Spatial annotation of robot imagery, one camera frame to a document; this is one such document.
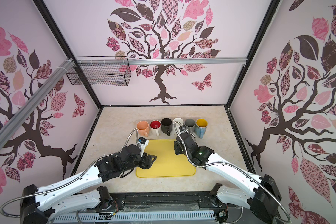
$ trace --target yellow cutting board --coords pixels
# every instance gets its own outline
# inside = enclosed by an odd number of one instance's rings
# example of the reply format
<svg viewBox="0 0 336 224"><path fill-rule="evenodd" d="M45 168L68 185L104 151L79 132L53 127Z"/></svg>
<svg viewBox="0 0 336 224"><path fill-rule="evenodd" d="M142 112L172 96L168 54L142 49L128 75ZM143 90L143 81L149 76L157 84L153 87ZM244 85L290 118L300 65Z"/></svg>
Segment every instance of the yellow cutting board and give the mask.
<svg viewBox="0 0 336 224"><path fill-rule="evenodd" d="M157 159L149 169L137 167L136 176L139 178L193 176L195 167L189 163L184 154L175 154L174 141L175 139L149 140L144 152L156 155Z"/></svg>

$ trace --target butterfly decal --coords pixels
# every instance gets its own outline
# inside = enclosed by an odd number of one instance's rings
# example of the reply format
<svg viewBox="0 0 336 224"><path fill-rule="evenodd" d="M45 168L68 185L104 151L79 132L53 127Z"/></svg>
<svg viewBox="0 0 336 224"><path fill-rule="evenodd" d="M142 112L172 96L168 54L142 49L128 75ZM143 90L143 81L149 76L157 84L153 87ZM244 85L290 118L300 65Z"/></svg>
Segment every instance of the butterfly decal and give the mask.
<svg viewBox="0 0 336 224"><path fill-rule="evenodd" d="M209 73L205 78L203 82L192 82L193 86L198 87L199 90L203 92L203 89L206 87L212 87L212 82L210 81L212 78L211 73Z"/></svg>
<svg viewBox="0 0 336 224"><path fill-rule="evenodd" d="M83 109L83 107L85 106L85 102L83 100L80 100L80 98L76 95L76 93L74 94L75 97L75 101L77 104L76 109L73 111L72 117L77 117L78 115L82 116L85 114L85 111Z"/></svg>

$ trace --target blue mug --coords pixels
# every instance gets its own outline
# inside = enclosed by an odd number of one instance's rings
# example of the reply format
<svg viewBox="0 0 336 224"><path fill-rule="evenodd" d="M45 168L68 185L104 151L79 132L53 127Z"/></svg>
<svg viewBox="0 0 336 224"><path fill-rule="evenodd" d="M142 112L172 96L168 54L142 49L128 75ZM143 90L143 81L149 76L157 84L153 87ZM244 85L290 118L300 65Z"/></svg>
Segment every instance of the blue mug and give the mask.
<svg viewBox="0 0 336 224"><path fill-rule="evenodd" d="M195 122L195 134L199 137L199 138L203 138L205 131L207 130L207 126L208 126L208 122L202 118L198 119Z"/></svg>

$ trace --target wallpaper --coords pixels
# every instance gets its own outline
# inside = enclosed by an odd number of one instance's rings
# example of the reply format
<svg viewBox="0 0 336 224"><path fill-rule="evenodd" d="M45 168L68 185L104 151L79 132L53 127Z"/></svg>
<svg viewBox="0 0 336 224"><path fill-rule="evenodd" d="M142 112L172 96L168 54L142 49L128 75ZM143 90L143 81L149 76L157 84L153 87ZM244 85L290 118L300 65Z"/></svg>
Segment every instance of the wallpaper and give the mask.
<svg viewBox="0 0 336 224"><path fill-rule="evenodd" d="M2 12L12 18L0 20L0 130L66 60L30 0L0 1ZM0 151L0 206L28 185L70 176L97 112L83 86L61 78ZM18 214L19 202L6 211Z"/></svg>
<svg viewBox="0 0 336 224"><path fill-rule="evenodd" d="M78 59L128 56L134 60L246 57L269 2L110 0L46 4ZM74 16L69 10L72 4L74 13L82 12L76 21L80 26L72 25L69 19ZM85 31L78 37L82 27ZM240 69L240 64L130 66L128 87L93 89L102 104L226 103ZM119 70L124 73L125 66Z"/></svg>
<svg viewBox="0 0 336 224"><path fill-rule="evenodd" d="M293 223L336 223L336 1L281 4L232 110Z"/></svg>

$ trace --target mug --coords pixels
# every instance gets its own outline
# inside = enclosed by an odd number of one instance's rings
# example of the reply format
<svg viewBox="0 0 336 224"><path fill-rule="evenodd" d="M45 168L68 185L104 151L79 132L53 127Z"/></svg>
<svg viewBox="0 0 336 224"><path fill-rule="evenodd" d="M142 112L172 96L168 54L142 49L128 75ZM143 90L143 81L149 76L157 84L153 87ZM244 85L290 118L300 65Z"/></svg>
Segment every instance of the mug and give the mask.
<svg viewBox="0 0 336 224"><path fill-rule="evenodd" d="M187 119L185 121L186 124L186 129L190 132L190 133L194 133L195 130L195 121L193 119Z"/></svg>
<svg viewBox="0 0 336 224"><path fill-rule="evenodd" d="M137 129L138 129L138 133L141 136L148 137L148 135L149 135L149 125L148 125L147 121L142 120L142 121L138 122Z"/></svg>
<svg viewBox="0 0 336 224"><path fill-rule="evenodd" d="M182 125L184 124L184 121L183 121L182 118L175 118L175 119L173 120L173 124L175 124L175 122L179 122L179 123L181 123ZM179 131L179 127L180 127L180 125L179 125L179 124L176 124L176 127L177 127L177 130Z"/></svg>
<svg viewBox="0 0 336 224"><path fill-rule="evenodd" d="M202 118L195 122L195 133L199 138L203 138L205 131L207 130L208 122Z"/></svg>
<svg viewBox="0 0 336 224"><path fill-rule="evenodd" d="M161 127L162 127L162 132L170 136L170 133L172 132L172 120L169 118L164 118L161 121Z"/></svg>
<svg viewBox="0 0 336 224"><path fill-rule="evenodd" d="M152 130L152 133L156 133L157 136L162 132L161 122L158 120L152 121L150 124L150 129Z"/></svg>

